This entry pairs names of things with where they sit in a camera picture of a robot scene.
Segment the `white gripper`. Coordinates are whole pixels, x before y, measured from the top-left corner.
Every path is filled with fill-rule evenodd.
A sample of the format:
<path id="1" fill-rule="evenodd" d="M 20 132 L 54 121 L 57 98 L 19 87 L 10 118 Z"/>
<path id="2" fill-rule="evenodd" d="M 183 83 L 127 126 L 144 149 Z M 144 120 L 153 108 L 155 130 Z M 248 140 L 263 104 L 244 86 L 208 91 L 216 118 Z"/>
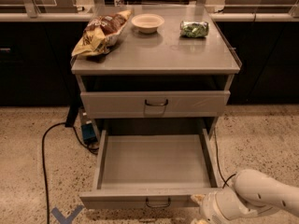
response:
<path id="1" fill-rule="evenodd" d="M 195 194 L 191 199 L 200 205 L 200 214 L 208 224 L 228 224 L 249 214 L 249 209 L 231 188 L 219 189 L 206 196 Z M 191 224 L 205 224 L 203 219 L 195 218 Z"/>

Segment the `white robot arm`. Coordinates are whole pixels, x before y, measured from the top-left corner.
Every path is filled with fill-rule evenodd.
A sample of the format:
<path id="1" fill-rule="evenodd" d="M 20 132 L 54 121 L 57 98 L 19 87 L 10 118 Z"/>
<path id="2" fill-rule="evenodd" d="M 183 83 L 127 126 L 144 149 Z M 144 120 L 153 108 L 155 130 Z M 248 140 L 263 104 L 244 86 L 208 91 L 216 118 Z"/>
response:
<path id="1" fill-rule="evenodd" d="M 264 217 L 284 210 L 299 217 L 299 188 L 256 170 L 239 171 L 231 187 L 192 195 L 200 219 L 191 224 L 229 224 L 238 218 Z"/>

